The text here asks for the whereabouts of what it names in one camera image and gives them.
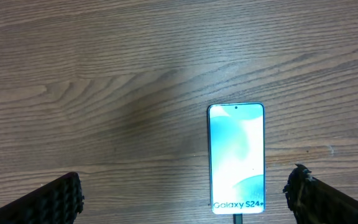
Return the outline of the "blue screen Galaxy smartphone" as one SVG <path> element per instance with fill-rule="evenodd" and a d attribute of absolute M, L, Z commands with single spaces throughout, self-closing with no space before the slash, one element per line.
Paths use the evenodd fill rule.
<path fill-rule="evenodd" d="M 262 213 L 266 198 L 263 104 L 211 105 L 208 140 L 213 213 Z"/>

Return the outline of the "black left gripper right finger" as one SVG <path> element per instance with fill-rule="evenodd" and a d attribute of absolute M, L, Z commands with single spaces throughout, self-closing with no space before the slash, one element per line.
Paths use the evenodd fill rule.
<path fill-rule="evenodd" d="M 358 201 L 311 175 L 297 164 L 283 188 L 297 224 L 358 224 Z"/>

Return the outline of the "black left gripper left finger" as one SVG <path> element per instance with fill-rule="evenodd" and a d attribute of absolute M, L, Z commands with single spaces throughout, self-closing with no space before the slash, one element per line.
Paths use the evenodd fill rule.
<path fill-rule="evenodd" d="M 0 208 L 0 224 L 73 224 L 83 211 L 78 173 L 69 172 Z"/>

